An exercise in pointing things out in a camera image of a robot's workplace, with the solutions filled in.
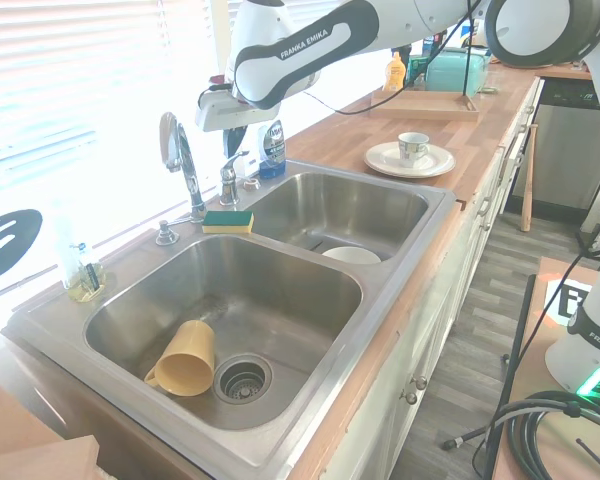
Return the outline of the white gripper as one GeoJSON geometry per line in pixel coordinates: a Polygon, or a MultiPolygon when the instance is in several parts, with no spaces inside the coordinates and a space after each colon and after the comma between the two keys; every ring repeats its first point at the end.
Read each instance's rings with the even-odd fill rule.
{"type": "Polygon", "coordinates": [[[258,109],[232,96],[230,84],[211,85],[198,98],[195,122],[203,132],[223,130],[223,150],[234,156],[244,139],[247,126],[274,119],[280,104],[268,110],[258,109]]]}

